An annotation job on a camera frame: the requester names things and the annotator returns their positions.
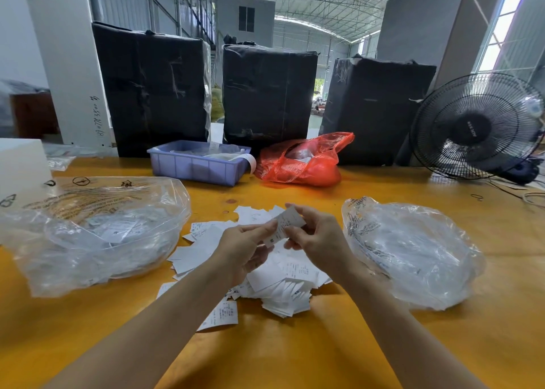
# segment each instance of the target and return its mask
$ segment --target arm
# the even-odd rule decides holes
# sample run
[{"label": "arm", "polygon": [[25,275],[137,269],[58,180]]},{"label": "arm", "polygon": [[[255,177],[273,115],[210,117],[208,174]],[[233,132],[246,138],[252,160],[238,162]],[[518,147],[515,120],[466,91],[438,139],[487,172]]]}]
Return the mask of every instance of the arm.
[{"label": "arm", "polygon": [[68,365],[44,389],[153,389],[225,292],[267,259],[276,221],[225,230],[206,262]]},{"label": "arm", "polygon": [[346,290],[404,389],[486,389],[357,260],[334,216],[310,207],[296,209],[307,226],[304,230],[288,227],[286,247],[303,248],[319,269]]}]

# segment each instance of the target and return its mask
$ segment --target hand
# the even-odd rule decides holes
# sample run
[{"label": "hand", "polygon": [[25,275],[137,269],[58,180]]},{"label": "hand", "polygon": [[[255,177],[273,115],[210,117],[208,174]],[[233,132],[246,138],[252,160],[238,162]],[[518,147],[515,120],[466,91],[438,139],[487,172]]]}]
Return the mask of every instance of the hand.
[{"label": "hand", "polygon": [[289,203],[286,207],[291,205],[303,216],[306,225],[303,228],[285,228],[289,240],[284,247],[303,249],[318,269],[325,271],[333,281],[339,283],[338,280],[359,261],[352,254],[337,219],[311,207]]},{"label": "hand", "polygon": [[266,224],[231,227],[223,232],[210,259],[231,270],[233,286],[242,283],[249,272],[267,261],[272,248],[259,243],[274,234],[277,225],[278,221],[271,220]]}]

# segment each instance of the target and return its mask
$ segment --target yellow table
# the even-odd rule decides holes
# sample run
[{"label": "yellow table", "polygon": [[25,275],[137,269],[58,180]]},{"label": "yellow table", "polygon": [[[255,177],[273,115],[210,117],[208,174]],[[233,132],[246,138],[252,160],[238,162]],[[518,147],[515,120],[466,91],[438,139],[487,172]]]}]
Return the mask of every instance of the yellow table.
[{"label": "yellow table", "polygon": [[[78,158],[57,173],[151,174],[148,160],[119,158]],[[235,220],[238,205],[285,201],[341,221],[343,201],[363,195],[436,208],[468,232],[487,269],[466,302],[416,317],[490,388],[545,387],[545,211],[482,184],[431,183],[424,169],[348,168],[342,177],[325,189],[265,184],[248,174],[234,188],[187,182],[190,222]],[[38,387],[150,304],[172,275],[165,262],[62,298],[31,298],[11,255],[0,250],[0,387]],[[289,319],[261,309],[259,300],[238,300],[239,324],[196,334],[158,388],[400,388],[348,295],[335,284],[313,294],[312,309]]]}]

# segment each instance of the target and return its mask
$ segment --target tape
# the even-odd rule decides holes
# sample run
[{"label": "tape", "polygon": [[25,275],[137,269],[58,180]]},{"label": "tape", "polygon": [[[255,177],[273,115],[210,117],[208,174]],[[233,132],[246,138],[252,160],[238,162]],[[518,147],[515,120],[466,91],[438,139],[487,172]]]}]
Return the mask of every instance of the tape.
[{"label": "tape", "polygon": [[234,161],[237,158],[244,158],[250,163],[250,174],[253,174],[255,171],[255,167],[257,166],[257,163],[255,161],[255,158],[251,154],[240,154],[236,156],[233,159],[230,159],[230,161]]}]

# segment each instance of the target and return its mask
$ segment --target black wrapped package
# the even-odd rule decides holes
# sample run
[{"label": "black wrapped package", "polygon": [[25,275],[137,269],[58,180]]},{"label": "black wrapped package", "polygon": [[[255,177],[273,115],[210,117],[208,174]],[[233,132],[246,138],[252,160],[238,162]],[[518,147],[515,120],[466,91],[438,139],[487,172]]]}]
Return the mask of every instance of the black wrapped package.
[{"label": "black wrapped package", "polygon": [[93,23],[120,157],[179,139],[208,141],[210,47],[201,39]]},{"label": "black wrapped package", "polygon": [[435,75],[435,66],[337,59],[320,135],[354,132],[340,165],[392,165]]},{"label": "black wrapped package", "polygon": [[262,148],[306,138],[318,54],[224,45],[224,140]]}]

